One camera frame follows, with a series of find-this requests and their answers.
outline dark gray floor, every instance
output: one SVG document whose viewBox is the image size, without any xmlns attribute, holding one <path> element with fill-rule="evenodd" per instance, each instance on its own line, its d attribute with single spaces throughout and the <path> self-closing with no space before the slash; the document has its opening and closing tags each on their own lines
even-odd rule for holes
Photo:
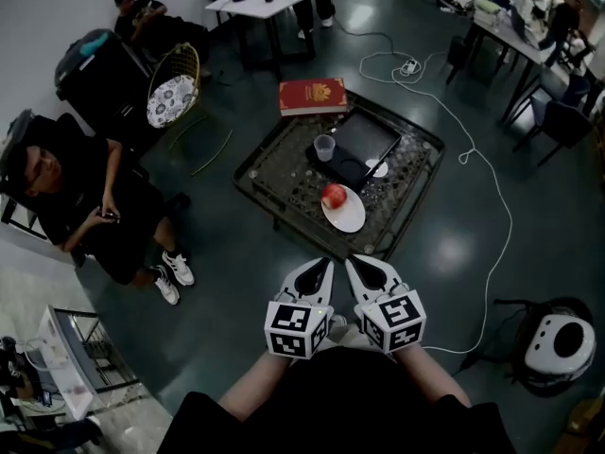
<svg viewBox="0 0 605 454">
<path fill-rule="evenodd" d="M 337 17 L 353 32 L 384 31 L 418 60 L 448 48 L 454 35 L 464 35 L 468 23 L 440 12 L 424 0 L 335 0 Z M 496 195 L 487 166 L 472 156 L 467 166 L 458 155 L 469 147 L 457 123 L 437 103 L 397 86 L 363 79 L 359 60 L 388 50 L 381 37 L 351 37 L 336 27 L 316 23 L 318 57 L 301 65 L 284 65 L 285 79 L 344 77 L 349 89 L 406 116 L 438 135 L 446 145 L 441 169 L 391 259 L 402 277 L 421 294 L 428 314 L 424 344 L 466 349 L 475 343 L 483 316 L 486 275 L 500 254 L 508 218 Z M 293 39 L 292 15 L 280 17 L 285 50 L 301 47 Z M 260 51 L 266 49 L 263 26 L 249 36 Z M 78 275 L 92 292 L 97 310 L 132 368 L 164 405 L 174 412 L 189 391 L 218 397 L 263 352 L 263 321 L 269 300 L 285 274 L 320 252 L 288 232 L 275 233 L 271 219 L 240 195 L 232 184 L 235 168 L 258 145 L 279 119 L 277 83 L 268 72 L 242 77 L 235 39 L 217 41 L 210 67 L 215 79 L 202 89 L 203 106 L 216 120 L 190 130 L 171 154 L 166 136 L 144 160 L 152 181 L 167 196 L 181 190 L 192 207 L 177 225 L 184 245 L 192 252 L 197 277 L 193 288 L 181 288 L 181 303 L 166 304 L 155 290 L 120 288 L 93 261 Z M 509 249 L 493 275 L 491 298 L 543 301 L 569 295 L 582 299 L 595 315 L 605 315 L 605 200 L 599 189 L 592 140 L 563 150 L 538 169 L 535 164 L 552 143 L 539 137 L 530 147 L 512 154 L 522 135 L 497 124 L 520 68 L 509 74 L 505 66 L 495 79 L 490 73 L 496 55 L 484 44 L 471 69 L 460 72 L 448 87 L 450 70 L 444 57 L 429 64 L 419 89 L 442 99 L 464 122 L 478 148 L 492 161 L 502 192 L 514 217 Z M 393 58 L 373 61 L 369 69 L 384 79 L 401 64 Z M 216 162 L 195 178 L 188 172 L 210 157 L 226 132 L 229 146 Z M 157 260 L 159 252 L 153 251 Z M 337 309 L 352 300 L 343 269 L 334 287 Z M 513 312 L 490 305 L 487 334 Z M 508 324 L 494 352 L 507 351 L 515 332 Z M 597 330 L 599 341 L 605 340 Z M 462 356 L 434 353 L 454 372 Z M 598 392 L 602 356 L 567 393 L 539 399 L 519 385 L 510 385 L 505 366 L 477 364 L 458 376 L 474 402 L 498 403 L 511 439 L 520 453 L 547 452 L 563 423 L 581 398 Z"/>
</svg>

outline white device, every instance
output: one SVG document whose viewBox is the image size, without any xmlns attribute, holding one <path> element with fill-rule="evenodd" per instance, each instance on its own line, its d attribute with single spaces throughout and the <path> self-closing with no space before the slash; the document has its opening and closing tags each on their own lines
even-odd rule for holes
<svg viewBox="0 0 605 454">
<path fill-rule="evenodd" d="M 334 263 L 327 257 L 309 261 L 285 277 L 265 318 L 267 348 L 273 355 L 311 358 L 327 336 Z"/>
<path fill-rule="evenodd" d="M 367 255 L 344 263 L 360 308 L 362 332 L 384 353 L 420 341 L 426 313 L 418 293 L 409 290 L 391 264 Z"/>
<path fill-rule="evenodd" d="M 596 350 L 595 330 L 584 320 L 565 314 L 548 314 L 526 351 L 526 366 L 544 375 L 584 373 Z"/>
<path fill-rule="evenodd" d="M 423 338 L 426 314 L 415 290 L 362 306 L 361 311 L 363 333 L 383 353 L 394 352 Z"/>
</svg>

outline white plate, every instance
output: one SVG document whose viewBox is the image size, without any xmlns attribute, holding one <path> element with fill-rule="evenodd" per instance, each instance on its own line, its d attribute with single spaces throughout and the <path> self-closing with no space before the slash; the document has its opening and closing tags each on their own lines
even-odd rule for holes
<svg viewBox="0 0 605 454">
<path fill-rule="evenodd" d="M 323 214 L 342 232 L 357 232 L 366 221 L 366 209 L 359 196 L 348 186 L 341 185 L 347 191 L 347 200 L 334 210 L 327 208 L 320 200 Z"/>
<path fill-rule="evenodd" d="M 370 160 L 366 161 L 366 166 L 368 168 L 374 168 L 376 165 L 378 165 L 378 160 L 374 158 L 371 158 Z M 387 174 L 388 171 L 389 165 L 387 165 L 387 162 L 382 162 L 380 166 L 374 171 L 374 174 L 372 176 L 374 178 L 382 178 Z"/>
</svg>

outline plastic cup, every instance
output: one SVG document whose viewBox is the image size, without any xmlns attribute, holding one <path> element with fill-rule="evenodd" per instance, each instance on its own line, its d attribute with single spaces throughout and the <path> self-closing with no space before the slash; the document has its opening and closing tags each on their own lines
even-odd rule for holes
<svg viewBox="0 0 605 454">
<path fill-rule="evenodd" d="M 328 136 L 327 134 L 320 134 L 313 142 L 315 152 L 318 154 L 318 158 L 321 162 L 329 162 L 332 160 L 334 147 L 336 145 L 337 142 L 334 140 L 334 138 L 332 136 Z"/>
</svg>

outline red book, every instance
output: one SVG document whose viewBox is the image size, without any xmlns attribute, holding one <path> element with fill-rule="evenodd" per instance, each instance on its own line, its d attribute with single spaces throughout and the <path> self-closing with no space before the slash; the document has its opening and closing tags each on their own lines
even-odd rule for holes
<svg viewBox="0 0 605 454">
<path fill-rule="evenodd" d="M 280 82 L 282 116 L 346 113 L 347 91 L 342 78 Z"/>
</svg>

